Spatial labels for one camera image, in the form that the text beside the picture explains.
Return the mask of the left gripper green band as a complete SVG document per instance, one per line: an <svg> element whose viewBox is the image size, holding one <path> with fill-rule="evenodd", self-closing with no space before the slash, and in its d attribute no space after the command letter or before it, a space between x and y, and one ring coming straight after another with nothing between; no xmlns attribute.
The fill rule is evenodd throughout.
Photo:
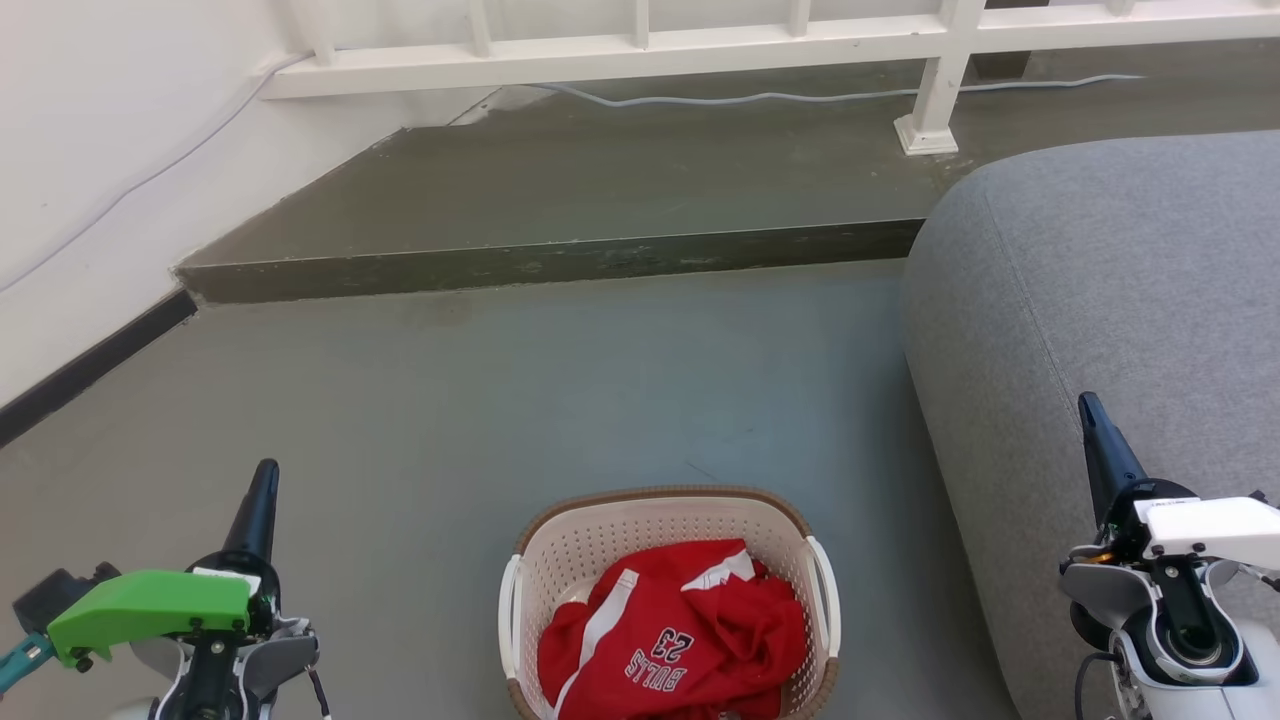
<svg viewBox="0 0 1280 720"><path fill-rule="evenodd" d="M280 598L273 559L280 466L264 459L255 469L221 550L186 571L138 570L86 592L47 625L61 662L76 652L105 660L111 648L159 637L197 633L262 634Z"/></svg>

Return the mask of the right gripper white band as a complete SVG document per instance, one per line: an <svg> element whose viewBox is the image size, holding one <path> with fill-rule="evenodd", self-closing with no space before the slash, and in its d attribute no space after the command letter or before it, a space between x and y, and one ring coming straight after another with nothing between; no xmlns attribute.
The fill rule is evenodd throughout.
<svg viewBox="0 0 1280 720"><path fill-rule="evenodd" d="M1082 392L1076 409L1100 544L1117 562L1196 557L1277 570L1279 510L1265 493L1201 498L1178 483L1148 479L1097 393Z"/></svg>

